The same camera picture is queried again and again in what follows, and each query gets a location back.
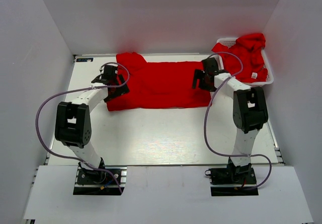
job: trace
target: white platform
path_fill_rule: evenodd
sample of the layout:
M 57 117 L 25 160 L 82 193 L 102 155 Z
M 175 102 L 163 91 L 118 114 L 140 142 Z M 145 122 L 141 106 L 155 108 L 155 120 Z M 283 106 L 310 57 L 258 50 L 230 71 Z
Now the white platform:
M 200 61 L 207 55 L 145 55 L 150 62 Z M 88 87 L 99 74 L 99 67 L 115 62 L 115 56 L 95 57 L 93 62 L 76 62 L 69 90 Z M 71 101 L 80 93 L 69 94 Z M 203 120 L 206 108 L 133 109 L 109 112 L 102 102 L 91 113 L 92 143 L 106 165 L 214 165 L 226 164 L 227 158 L 216 156 L 205 145 Z M 210 145 L 221 153 L 233 149 L 236 126 L 232 119 L 232 99 L 219 93 L 208 117 Z M 54 140 L 55 152 L 74 156 L 73 152 Z M 277 163 L 274 141 L 267 124 L 258 134 L 254 154 L 265 154 Z M 252 159 L 253 164 L 267 163 L 264 158 Z M 51 156 L 49 165 L 76 165 L 73 160 Z
M 39 223 L 312 222 L 293 167 L 274 167 L 258 196 L 211 197 L 206 166 L 128 167 L 121 196 L 74 196 L 76 166 L 40 166 L 25 219 Z M 267 167 L 254 167 L 257 180 Z

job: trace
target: red clothes in basket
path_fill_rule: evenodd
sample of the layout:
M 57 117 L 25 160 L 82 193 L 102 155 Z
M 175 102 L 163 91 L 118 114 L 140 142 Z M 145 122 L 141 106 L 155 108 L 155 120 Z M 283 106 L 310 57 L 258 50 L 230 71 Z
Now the red clothes in basket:
M 109 111 L 133 108 L 205 107 L 210 93 L 192 89 L 195 69 L 203 69 L 197 61 L 146 62 L 137 53 L 117 54 L 116 60 L 130 72 L 130 92 L 107 102 Z M 118 67 L 127 79 L 127 73 Z
M 262 48 L 265 47 L 265 37 L 263 34 L 249 34 L 239 37 L 236 44 L 228 48 L 217 43 L 213 48 L 213 52 L 229 52 L 238 56 L 243 62 L 243 71 L 236 76 L 238 80 L 245 83 L 265 82 L 267 77 L 267 69 L 263 68 L 264 60 L 261 54 Z M 230 74 L 234 74 L 240 70 L 239 61 L 232 55 L 220 54 L 223 61 L 223 67 Z

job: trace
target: gray wall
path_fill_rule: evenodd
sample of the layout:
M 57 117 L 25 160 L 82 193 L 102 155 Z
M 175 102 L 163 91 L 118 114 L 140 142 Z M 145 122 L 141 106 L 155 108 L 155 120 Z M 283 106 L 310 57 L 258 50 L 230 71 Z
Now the gray wall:
M 275 80 L 267 88 L 270 119 L 314 223 L 322 223 L 321 9 L 322 0 L 280 0 L 264 30 Z
M 66 89 L 72 54 L 43 0 L 0 0 L 0 222 L 20 223 L 36 167 L 45 160 L 36 111 Z M 54 104 L 42 114 L 50 142 Z
M 210 52 L 262 32 L 278 0 L 44 0 L 73 54 Z

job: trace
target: white plastic basket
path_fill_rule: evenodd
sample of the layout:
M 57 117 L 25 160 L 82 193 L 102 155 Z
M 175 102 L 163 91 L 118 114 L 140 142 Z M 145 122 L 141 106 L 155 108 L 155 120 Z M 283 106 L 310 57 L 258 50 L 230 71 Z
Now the white plastic basket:
M 217 40 L 217 43 L 221 43 L 222 45 L 225 45 L 230 48 L 236 44 L 236 39 L 237 38 L 221 38 L 221 39 Z M 264 49 L 262 49 L 261 53 L 262 53 L 262 57 L 264 60 L 264 68 L 266 68 L 267 72 L 268 72 L 267 77 L 266 77 L 266 81 L 265 82 L 245 83 L 245 84 L 252 86 L 252 87 L 257 87 L 257 86 L 261 87 L 263 85 L 271 84 L 274 81 L 271 66 L 267 60 L 267 56 L 265 54 Z M 221 56 L 219 56 L 219 62 L 220 62 L 220 65 L 223 67 L 223 62 L 222 62 Z

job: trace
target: white label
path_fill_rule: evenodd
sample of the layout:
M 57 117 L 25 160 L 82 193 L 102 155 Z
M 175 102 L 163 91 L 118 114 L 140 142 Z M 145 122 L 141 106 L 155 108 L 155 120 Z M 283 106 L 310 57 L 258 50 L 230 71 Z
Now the white label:
M 257 73 L 256 73 L 256 72 L 253 72 L 253 73 L 252 73 L 252 78 L 253 78 L 253 79 L 256 79 L 256 78 L 257 78 Z

